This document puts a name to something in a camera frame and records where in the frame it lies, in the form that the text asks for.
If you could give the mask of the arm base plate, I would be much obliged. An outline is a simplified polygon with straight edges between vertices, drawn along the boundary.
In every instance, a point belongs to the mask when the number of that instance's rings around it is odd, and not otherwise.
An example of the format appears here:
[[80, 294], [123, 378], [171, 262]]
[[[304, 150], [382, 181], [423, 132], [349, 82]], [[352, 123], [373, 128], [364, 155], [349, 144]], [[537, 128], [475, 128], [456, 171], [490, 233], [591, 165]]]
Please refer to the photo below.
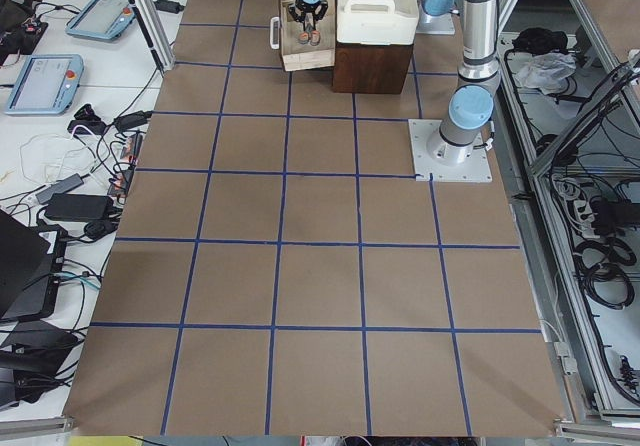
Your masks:
[[409, 138], [417, 181], [490, 183], [488, 153], [480, 132], [471, 145], [458, 147], [440, 135], [440, 120], [409, 119]]
[[426, 35], [454, 35], [455, 26], [452, 14], [446, 13], [440, 16], [432, 16], [421, 11], [418, 25], [416, 27], [416, 33]]

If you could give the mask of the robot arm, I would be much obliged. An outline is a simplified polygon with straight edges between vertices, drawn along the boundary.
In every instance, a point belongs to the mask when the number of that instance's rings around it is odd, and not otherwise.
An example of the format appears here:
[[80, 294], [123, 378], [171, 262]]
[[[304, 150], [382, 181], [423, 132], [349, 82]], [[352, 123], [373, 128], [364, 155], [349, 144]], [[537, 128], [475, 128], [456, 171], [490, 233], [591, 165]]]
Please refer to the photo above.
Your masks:
[[[319, 0], [302, 0], [314, 4]], [[462, 60], [458, 88], [451, 97], [446, 118], [432, 133], [426, 147], [438, 163], [464, 163], [473, 143], [491, 118], [494, 95], [500, 83], [496, 43], [499, 0], [462, 0]]]
[[456, 0], [421, 0], [421, 12], [427, 17], [440, 17], [455, 9]]

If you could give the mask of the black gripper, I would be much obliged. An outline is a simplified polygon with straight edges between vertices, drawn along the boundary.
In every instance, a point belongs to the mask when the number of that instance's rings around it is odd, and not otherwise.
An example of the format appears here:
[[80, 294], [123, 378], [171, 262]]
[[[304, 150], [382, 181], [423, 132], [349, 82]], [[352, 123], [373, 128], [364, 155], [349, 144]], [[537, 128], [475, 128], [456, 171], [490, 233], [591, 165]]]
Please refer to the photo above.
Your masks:
[[294, 0], [294, 3], [287, 7], [289, 16], [293, 20], [300, 20], [303, 31], [309, 30], [309, 20], [307, 14], [312, 15], [313, 30], [318, 30], [318, 24], [324, 18], [327, 10], [327, 0], [319, 0], [315, 3], [307, 3], [304, 0]]

